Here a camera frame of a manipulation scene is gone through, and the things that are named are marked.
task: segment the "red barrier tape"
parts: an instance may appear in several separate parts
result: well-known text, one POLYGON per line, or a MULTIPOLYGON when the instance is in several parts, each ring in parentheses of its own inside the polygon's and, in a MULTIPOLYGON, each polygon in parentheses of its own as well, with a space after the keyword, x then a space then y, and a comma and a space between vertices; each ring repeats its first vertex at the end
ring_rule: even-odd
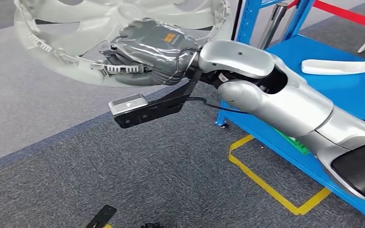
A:
MULTIPOLYGON (((288 9, 296 6, 298 4, 298 1, 299 0, 294 0, 292 3, 290 3, 288 5, 288 9)), ((319 1, 319 0, 316 0, 314 2, 313 6, 320 10, 323 10, 325 12, 332 13, 339 17, 345 18, 347 20, 350 20, 350 21, 353 21, 355 23, 365 26, 365 16, 364 15, 360 15, 360 14, 339 8, 337 6, 333 6, 333 5, 327 4, 327 3, 319 1)))
POLYGON ((294 0, 291 4, 289 4, 289 5, 288 5, 288 9, 290 9, 290 8, 292 8, 292 7, 294 7, 294 6, 296 6, 296 5, 297 5, 297 3, 298 3, 298 0, 294 0))

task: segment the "gray carpet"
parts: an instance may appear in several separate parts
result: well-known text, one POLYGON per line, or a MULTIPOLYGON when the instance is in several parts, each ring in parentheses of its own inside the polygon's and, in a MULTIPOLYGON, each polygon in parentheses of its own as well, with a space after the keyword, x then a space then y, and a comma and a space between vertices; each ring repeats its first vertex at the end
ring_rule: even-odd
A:
MULTIPOLYGON (((352 52, 365 41, 364 28, 336 18, 302 34, 352 52)), ((209 86, 195 93, 217 101, 209 86)), ((0 228, 77 228, 106 203, 119 209, 111 223, 126 228, 365 228, 365 216, 334 195, 305 216, 288 212, 228 162, 229 144, 245 133, 215 127, 215 115, 188 103, 122 130, 104 114, 1 158, 0 228)), ((295 205, 322 188, 258 141, 235 154, 295 205)))

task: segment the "green board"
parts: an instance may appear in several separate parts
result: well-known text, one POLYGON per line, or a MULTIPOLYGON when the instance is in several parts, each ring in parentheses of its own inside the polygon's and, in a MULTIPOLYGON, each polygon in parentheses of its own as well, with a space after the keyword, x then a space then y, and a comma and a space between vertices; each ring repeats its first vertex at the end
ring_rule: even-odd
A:
POLYGON ((274 129, 280 136, 282 136, 284 139, 286 139, 292 146, 294 146, 301 154, 303 155, 308 155, 310 153, 310 151, 308 150, 308 148, 301 144, 298 140, 294 139, 294 138, 290 138, 287 137, 285 134, 283 134, 282 132, 274 129))

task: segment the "gray robotic hand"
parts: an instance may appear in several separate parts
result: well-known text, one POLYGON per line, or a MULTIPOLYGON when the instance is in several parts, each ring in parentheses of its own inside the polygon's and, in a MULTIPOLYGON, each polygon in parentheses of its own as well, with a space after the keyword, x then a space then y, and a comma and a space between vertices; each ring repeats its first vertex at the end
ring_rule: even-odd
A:
POLYGON ((117 81, 133 86, 179 83, 198 50, 194 38, 153 19, 132 22, 111 43, 100 51, 109 64, 141 69, 124 72, 129 76, 114 75, 117 81))
POLYGON ((179 112, 195 83, 203 81, 217 87, 232 107, 299 140, 339 187, 365 200, 365 121, 335 106, 279 57, 229 40, 209 41, 198 49, 178 29, 150 19, 127 27, 113 51, 107 57, 112 64, 152 67, 126 83, 172 85, 184 76, 191 81, 182 93, 159 102, 142 96, 111 102, 115 120, 124 128, 179 112))

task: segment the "black bracket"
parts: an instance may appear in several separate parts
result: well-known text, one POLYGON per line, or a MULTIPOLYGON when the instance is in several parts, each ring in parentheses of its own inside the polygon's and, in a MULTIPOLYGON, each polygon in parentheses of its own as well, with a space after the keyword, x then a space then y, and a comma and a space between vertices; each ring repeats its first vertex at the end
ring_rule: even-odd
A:
POLYGON ((86 228, 103 228, 117 212, 117 209, 106 204, 88 223, 86 228))
POLYGON ((192 77, 188 76, 190 81, 185 85, 160 99, 150 101, 148 105, 136 108, 128 113, 115 115, 114 120, 121 128, 129 128, 180 112, 199 82, 201 75, 202 71, 196 69, 192 77))

